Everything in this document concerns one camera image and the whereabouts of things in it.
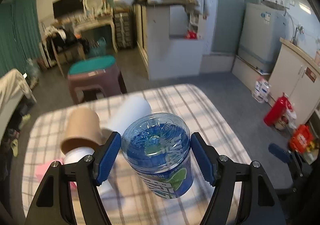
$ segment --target orange detergent package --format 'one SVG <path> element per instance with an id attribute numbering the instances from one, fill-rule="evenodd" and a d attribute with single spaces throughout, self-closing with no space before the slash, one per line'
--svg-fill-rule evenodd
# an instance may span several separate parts
<path id="1" fill-rule="evenodd" d="M 299 153 L 303 153 L 312 140 L 313 135 L 309 131 L 309 127 L 300 125 L 291 137 L 289 146 L 291 150 L 297 150 Z"/>

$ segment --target brown cardboard cylinder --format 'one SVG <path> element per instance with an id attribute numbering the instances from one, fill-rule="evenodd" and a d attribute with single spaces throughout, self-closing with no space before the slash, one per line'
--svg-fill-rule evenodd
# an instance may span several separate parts
<path id="1" fill-rule="evenodd" d="M 99 116 L 89 108 L 75 109 L 70 114 L 60 142 L 61 151 L 66 154 L 78 147 L 90 147 L 96 150 L 99 145 L 102 145 Z"/>

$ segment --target plaid tablecloth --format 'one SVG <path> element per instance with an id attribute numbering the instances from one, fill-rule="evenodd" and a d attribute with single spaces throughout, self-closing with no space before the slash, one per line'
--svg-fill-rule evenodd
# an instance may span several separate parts
<path id="1" fill-rule="evenodd" d="M 145 98 L 152 112 L 170 112 L 180 116 L 188 125 L 190 133 L 198 131 L 207 144 L 216 148 L 219 154 L 240 163 L 251 162 L 242 144 L 229 125 L 207 98 L 194 85 L 175 85 L 135 93 Z M 62 157 L 59 148 L 60 137 L 69 114 L 76 107 L 89 107 L 97 112 L 103 128 L 125 95 L 80 104 L 40 116 L 30 133 L 25 156 L 22 201 L 27 215 L 32 198 L 39 186 L 34 176 L 39 164 Z M 199 166 L 191 154 L 194 181 L 191 188 L 177 199 L 164 199 L 153 194 L 142 179 L 129 166 L 121 154 L 108 178 L 113 191 L 103 200 L 112 224 L 194 224 L 198 225 L 204 215 L 214 188 L 204 180 Z M 234 202 L 240 197 L 241 184 L 236 183 Z M 73 205 L 78 224 L 85 224 L 77 191 L 72 192 Z"/>

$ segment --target red fire extinguisher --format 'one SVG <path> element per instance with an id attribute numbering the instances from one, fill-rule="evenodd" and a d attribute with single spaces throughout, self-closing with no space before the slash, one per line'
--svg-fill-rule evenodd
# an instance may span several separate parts
<path id="1" fill-rule="evenodd" d="M 288 96 L 283 93 L 282 96 L 277 99 L 275 105 L 273 105 L 268 114 L 264 117 L 264 123 L 268 126 L 274 124 L 285 113 L 288 104 L 290 104 Z"/>

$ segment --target teal basket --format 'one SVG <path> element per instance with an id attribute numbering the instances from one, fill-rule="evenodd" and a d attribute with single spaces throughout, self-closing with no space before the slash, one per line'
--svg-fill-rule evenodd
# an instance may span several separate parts
<path id="1" fill-rule="evenodd" d="M 98 44 L 99 44 L 99 47 L 97 48 L 90 48 L 90 52 L 88 54 L 88 58 L 92 58 L 92 57 L 97 57 L 97 56 L 105 56 L 107 53 L 106 53 L 106 47 L 107 47 L 107 42 L 106 40 L 104 39 L 104 37 L 101 37 L 99 40 L 98 40 Z"/>

